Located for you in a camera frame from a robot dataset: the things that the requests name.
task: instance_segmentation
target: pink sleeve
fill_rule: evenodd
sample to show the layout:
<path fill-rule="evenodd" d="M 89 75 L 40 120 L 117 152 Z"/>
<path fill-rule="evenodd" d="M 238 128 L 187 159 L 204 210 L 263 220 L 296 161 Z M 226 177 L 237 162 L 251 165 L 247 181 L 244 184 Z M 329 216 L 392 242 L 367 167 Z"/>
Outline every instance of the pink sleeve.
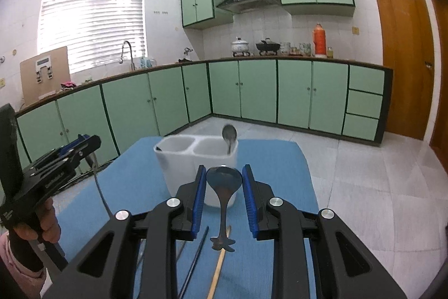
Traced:
<path fill-rule="evenodd" d="M 40 291 L 46 279 L 46 270 L 33 273 L 18 262 L 11 252 L 8 232 L 0 237 L 0 257 L 26 296 L 30 299 L 40 299 Z"/>

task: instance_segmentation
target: spoon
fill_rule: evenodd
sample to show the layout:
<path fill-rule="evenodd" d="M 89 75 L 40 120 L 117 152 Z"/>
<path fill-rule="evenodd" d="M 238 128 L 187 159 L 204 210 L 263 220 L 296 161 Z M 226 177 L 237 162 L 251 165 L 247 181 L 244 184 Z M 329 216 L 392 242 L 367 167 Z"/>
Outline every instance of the spoon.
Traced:
<path fill-rule="evenodd" d="M 243 183 L 243 178 L 237 169 L 219 166 L 208 169 L 207 183 L 218 195 L 221 205 L 220 234 L 218 237 L 210 238 L 210 241 L 213 242 L 212 248 L 216 251 L 225 249 L 226 251 L 234 252 L 235 250 L 230 245 L 233 245 L 235 240 L 228 238 L 226 233 L 227 205 L 232 195 L 235 194 Z"/>
<path fill-rule="evenodd" d="M 232 150 L 232 145 L 237 140 L 237 130 L 231 124 L 226 124 L 223 127 L 222 135 L 223 135 L 223 139 L 227 142 L 227 145 L 228 145 L 227 154 L 230 155 L 230 151 Z"/>

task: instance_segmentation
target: window blind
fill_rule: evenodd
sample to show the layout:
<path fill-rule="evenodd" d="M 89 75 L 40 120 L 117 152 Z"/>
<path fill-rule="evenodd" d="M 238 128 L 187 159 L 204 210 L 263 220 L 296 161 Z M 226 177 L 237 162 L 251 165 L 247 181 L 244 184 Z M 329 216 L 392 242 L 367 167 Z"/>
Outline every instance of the window blind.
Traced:
<path fill-rule="evenodd" d="M 143 0 L 42 0 L 38 52 L 67 46 L 71 74 L 118 62 L 124 40 L 145 56 Z"/>

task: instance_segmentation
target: human hand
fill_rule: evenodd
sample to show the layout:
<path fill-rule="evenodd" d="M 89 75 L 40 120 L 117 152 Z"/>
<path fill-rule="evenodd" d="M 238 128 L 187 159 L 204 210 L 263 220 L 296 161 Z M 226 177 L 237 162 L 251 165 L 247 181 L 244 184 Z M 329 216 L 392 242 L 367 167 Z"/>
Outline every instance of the human hand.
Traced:
<path fill-rule="evenodd" d="M 47 242 L 57 243 L 60 239 L 60 227 L 53 207 L 53 199 L 47 199 L 42 206 L 37 208 L 36 214 L 43 230 L 42 238 Z M 35 240 L 39 236 L 35 230 L 25 223 L 16 225 L 14 231 L 16 231 L 17 236 L 26 241 Z"/>

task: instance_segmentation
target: metal bolt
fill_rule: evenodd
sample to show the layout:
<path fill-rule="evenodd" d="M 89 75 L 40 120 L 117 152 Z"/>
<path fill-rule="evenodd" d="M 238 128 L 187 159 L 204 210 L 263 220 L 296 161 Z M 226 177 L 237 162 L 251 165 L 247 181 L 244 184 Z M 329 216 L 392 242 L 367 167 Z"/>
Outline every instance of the metal bolt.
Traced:
<path fill-rule="evenodd" d="M 179 204 L 181 204 L 181 201 L 177 198 L 170 198 L 167 200 L 167 205 L 171 208 L 177 207 Z"/>
<path fill-rule="evenodd" d="M 325 219 L 331 219 L 335 216 L 335 213 L 331 209 L 324 209 L 320 214 Z"/>
<path fill-rule="evenodd" d="M 269 200 L 269 204 L 274 206 L 274 207 L 279 207 L 279 206 L 281 206 L 283 204 L 283 199 L 282 198 L 277 198 L 277 197 L 271 198 Z"/>
<path fill-rule="evenodd" d="M 129 217 L 129 212 L 128 211 L 118 211 L 115 214 L 115 218 L 117 218 L 117 220 L 119 221 L 124 221 Z"/>

